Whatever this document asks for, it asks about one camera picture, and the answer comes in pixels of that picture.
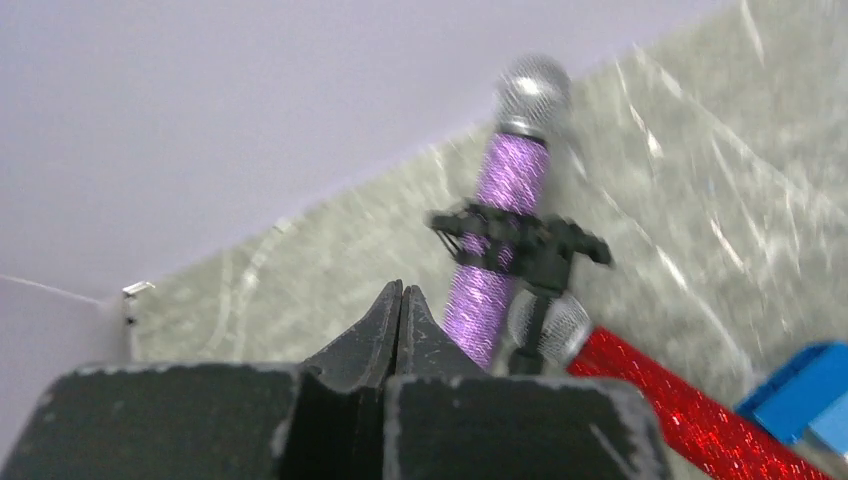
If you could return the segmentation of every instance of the microphone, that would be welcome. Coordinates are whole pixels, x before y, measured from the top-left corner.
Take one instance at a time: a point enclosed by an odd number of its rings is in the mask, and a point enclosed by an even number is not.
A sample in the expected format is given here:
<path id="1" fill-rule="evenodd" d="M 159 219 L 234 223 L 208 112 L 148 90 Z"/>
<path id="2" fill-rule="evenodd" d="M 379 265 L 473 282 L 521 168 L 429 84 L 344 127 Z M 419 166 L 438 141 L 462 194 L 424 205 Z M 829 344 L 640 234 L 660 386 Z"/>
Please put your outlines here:
<path id="1" fill-rule="evenodd" d="M 475 200 L 517 215 L 532 216 L 550 166 L 545 144 L 568 105 L 569 79 L 551 59 L 527 56 L 498 83 L 495 133 L 485 154 Z M 462 247 L 482 255 L 489 241 L 462 236 Z M 513 251 L 499 252 L 501 265 Z M 481 368 L 488 369 L 501 333 L 515 280 L 491 269 L 460 265 L 445 310 L 444 330 Z"/>
<path id="2" fill-rule="evenodd" d="M 537 297 L 519 292 L 507 329 L 518 345 L 534 323 Z M 629 382 L 651 402 L 666 443 L 710 478 L 754 480 L 828 477 L 773 437 L 602 327 L 570 293 L 550 302 L 538 351 L 577 377 Z"/>

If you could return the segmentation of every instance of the purple glitter handle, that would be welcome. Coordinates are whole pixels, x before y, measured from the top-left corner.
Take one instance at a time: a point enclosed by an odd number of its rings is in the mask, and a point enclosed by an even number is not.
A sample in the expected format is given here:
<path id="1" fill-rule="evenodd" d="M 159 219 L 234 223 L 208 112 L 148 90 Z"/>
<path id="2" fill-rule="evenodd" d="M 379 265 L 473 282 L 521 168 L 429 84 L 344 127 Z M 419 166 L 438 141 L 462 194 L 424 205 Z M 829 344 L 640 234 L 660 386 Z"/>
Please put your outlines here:
<path id="1" fill-rule="evenodd" d="M 533 214 L 550 165 L 540 143 L 495 134 L 483 162 L 477 201 L 514 213 Z M 469 251 L 482 253 L 485 240 L 463 239 Z M 461 266 L 454 275 L 445 310 L 445 332 L 480 367 L 488 369 L 506 318 L 515 280 L 487 270 Z"/>

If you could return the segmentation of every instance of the purple microphone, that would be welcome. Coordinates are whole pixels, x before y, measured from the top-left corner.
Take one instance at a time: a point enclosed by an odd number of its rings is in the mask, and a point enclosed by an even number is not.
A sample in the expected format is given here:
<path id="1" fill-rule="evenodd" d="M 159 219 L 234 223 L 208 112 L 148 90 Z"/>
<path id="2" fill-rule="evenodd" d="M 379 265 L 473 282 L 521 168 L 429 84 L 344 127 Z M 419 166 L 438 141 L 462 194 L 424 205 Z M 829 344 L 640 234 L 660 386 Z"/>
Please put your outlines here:
<path id="1" fill-rule="evenodd" d="M 550 156 L 545 139 L 568 104 L 569 80 L 553 60 L 528 56 L 498 82 L 495 133 L 483 161 L 475 200 L 512 213 L 533 215 Z M 473 235 L 463 248 L 482 254 L 487 240 Z M 501 256 L 509 262 L 511 252 Z M 512 301 L 515 280 L 471 266 L 457 270 L 447 308 L 445 332 L 480 367 L 488 369 Z"/>

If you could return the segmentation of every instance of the microphone stand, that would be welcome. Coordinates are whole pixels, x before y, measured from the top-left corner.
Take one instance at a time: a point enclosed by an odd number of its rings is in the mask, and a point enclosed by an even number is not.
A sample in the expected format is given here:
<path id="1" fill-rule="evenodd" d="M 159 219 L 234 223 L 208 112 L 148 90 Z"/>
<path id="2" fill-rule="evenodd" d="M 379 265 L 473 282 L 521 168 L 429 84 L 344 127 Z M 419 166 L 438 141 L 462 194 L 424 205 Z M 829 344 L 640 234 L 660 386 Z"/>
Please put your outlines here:
<path id="1" fill-rule="evenodd" d="M 510 375 L 542 373 L 545 360 L 539 346 L 545 316 L 554 299 L 568 289 L 575 254 L 602 265 L 613 261 L 606 242 L 557 216 L 540 220 L 469 202 L 458 213 L 434 215 L 430 228 L 458 264 L 521 278 L 535 295 L 524 344 L 508 360 Z M 480 242 L 482 252 L 462 246 L 460 240 L 468 235 L 485 240 Z M 511 260 L 503 261 L 504 251 L 511 254 Z"/>

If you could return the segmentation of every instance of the red microphone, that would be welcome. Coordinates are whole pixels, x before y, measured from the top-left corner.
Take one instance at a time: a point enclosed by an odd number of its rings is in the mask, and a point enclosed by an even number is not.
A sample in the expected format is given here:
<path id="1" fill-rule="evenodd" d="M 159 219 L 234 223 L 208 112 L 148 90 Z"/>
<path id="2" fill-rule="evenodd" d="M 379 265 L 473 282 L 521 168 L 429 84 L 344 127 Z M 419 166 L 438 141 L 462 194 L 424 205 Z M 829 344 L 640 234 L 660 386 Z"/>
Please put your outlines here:
<path id="1" fill-rule="evenodd" d="M 513 302 L 508 327 L 519 345 L 532 318 L 533 300 L 522 291 Z M 550 306 L 542 331 L 540 352 L 557 365 L 567 365 L 567 373 L 616 378 L 638 387 L 653 405 L 666 443 L 712 478 L 830 478 L 620 337 L 593 327 L 570 294 Z"/>

